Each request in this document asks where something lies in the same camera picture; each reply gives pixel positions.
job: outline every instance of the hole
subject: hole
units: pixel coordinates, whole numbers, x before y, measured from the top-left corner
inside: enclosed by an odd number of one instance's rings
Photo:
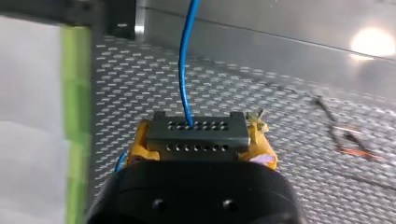
[[[90,11],[92,9],[92,4],[89,2],[83,2],[82,9],[84,9],[84,11]]]
[[[201,149],[202,149],[201,145],[195,145],[195,147],[194,147],[194,150],[195,150],[195,151],[199,151],[199,150],[201,150]]]
[[[152,208],[158,211],[163,211],[166,209],[166,203],[162,199],[156,199],[152,203]]]
[[[227,199],[223,202],[223,208],[230,212],[236,212],[238,210],[238,206],[233,200]]]

